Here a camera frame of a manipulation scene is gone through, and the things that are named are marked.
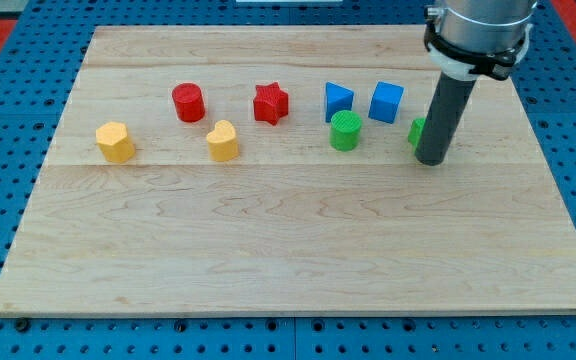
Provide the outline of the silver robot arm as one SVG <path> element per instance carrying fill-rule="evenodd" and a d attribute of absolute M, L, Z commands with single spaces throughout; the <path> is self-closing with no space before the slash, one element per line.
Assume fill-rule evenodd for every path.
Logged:
<path fill-rule="evenodd" d="M 524 37 L 536 0 L 437 0 L 435 26 L 449 44 L 473 53 L 499 53 Z"/>

